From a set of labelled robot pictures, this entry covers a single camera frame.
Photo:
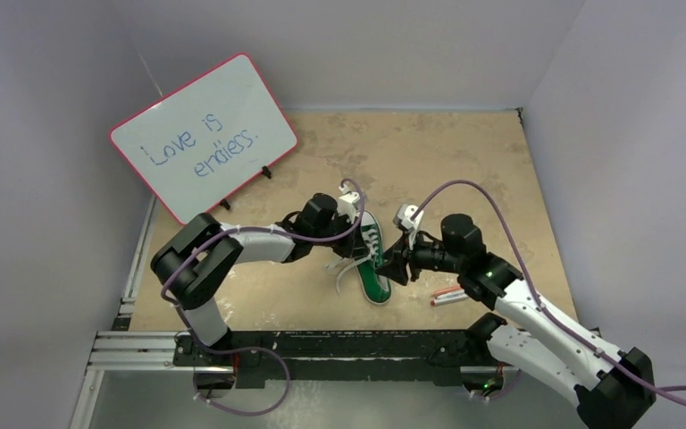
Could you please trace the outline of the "white shoelace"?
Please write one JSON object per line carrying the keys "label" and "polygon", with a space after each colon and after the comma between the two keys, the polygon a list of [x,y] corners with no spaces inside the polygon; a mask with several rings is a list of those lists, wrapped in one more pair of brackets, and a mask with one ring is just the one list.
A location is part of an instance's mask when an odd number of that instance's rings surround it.
{"label": "white shoelace", "polygon": [[338,257],[337,259],[330,261],[328,264],[324,266],[324,269],[327,273],[332,273],[333,271],[337,271],[336,274],[336,282],[335,282],[335,290],[336,294],[340,294],[340,289],[341,289],[341,283],[342,283],[342,278],[348,273],[349,271],[356,271],[356,260],[361,259],[367,255],[368,251],[367,248],[365,250],[365,254],[362,257],[354,257],[353,259],[351,258],[344,258],[344,257]]}

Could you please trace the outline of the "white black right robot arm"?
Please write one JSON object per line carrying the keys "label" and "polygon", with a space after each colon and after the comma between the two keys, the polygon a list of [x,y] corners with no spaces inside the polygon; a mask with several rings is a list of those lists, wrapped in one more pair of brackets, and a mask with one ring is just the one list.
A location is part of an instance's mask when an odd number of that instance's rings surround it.
{"label": "white black right robot arm", "polygon": [[605,341],[539,293],[523,274],[489,252],[467,214],[440,223],[440,239],[421,229],[414,205],[399,208],[402,236],[377,273],[407,285],[423,269],[454,273],[464,293],[488,308],[466,331],[471,349],[515,366],[569,401],[589,428],[631,428],[656,402],[650,358]]}

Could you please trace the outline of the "green canvas sneaker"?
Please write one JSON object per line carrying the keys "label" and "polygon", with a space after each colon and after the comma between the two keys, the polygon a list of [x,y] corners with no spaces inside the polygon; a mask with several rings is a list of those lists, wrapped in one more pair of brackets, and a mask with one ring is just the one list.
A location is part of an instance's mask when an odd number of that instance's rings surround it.
{"label": "green canvas sneaker", "polygon": [[360,232],[368,251],[365,257],[356,260],[362,291],[371,304],[384,305],[391,298],[392,289],[389,280],[376,273],[383,262],[383,238],[380,223],[369,211],[364,212]]}

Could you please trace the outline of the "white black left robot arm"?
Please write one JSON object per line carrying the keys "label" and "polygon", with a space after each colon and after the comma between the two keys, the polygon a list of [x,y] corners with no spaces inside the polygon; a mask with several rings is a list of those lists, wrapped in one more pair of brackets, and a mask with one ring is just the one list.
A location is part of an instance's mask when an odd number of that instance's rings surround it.
{"label": "white black left robot arm", "polygon": [[341,257],[359,255],[365,250],[360,232],[364,201],[364,195],[353,190],[338,198],[317,193],[300,211],[264,227],[230,225],[211,214],[198,214],[155,253],[150,269],[194,341],[224,354],[232,348],[230,328],[214,296],[233,266],[289,264],[316,246]]}

